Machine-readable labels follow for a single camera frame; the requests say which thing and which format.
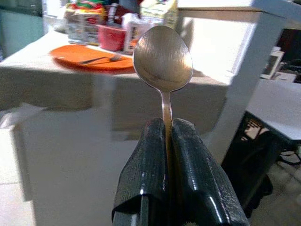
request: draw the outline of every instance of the red basket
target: red basket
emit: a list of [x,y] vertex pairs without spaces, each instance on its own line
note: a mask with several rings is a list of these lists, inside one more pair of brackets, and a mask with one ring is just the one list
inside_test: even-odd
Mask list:
[[126,31],[122,28],[110,27],[105,25],[97,25],[98,41],[100,48],[118,51],[124,46]]

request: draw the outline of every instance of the spoon bowl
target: spoon bowl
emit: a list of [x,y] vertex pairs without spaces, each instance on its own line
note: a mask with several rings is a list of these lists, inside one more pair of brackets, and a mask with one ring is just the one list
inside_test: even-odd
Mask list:
[[186,44],[166,26],[153,27],[140,38],[133,63],[139,77],[160,92],[178,90],[192,77],[192,59]]

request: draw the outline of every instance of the white wall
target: white wall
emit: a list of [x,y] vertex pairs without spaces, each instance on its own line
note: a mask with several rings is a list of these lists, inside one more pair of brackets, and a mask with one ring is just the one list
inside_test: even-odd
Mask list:
[[257,19],[257,12],[180,10],[177,32],[195,70],[230,84]]

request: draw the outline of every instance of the metal spoon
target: metal spoon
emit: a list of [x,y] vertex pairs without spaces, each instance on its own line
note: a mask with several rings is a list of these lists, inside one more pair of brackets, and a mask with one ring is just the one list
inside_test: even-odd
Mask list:
[[172,111],[170,93],[181,89],[192,77],[192,59],[181,37],[171,28],[156,26],[138,41],[133,56],[139,77],[155,88],[162,97],[163,121],[166,127],[166,151],[169,176],[172,173],[170,150]]

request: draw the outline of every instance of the orange plate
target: orange plate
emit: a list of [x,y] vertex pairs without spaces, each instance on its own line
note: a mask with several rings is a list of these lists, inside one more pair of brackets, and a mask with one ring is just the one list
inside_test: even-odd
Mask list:
[[79,62],[99,57],[112,57],[113,53],[102,52],[80,45],[68,45],[56,48],[50,52],[55,60],[63,65],[90,70],[119,70],[133,67],[133,61],[129,57],[122,56],[119,61],[111,62],[108,58],[94,61],[87,65]]

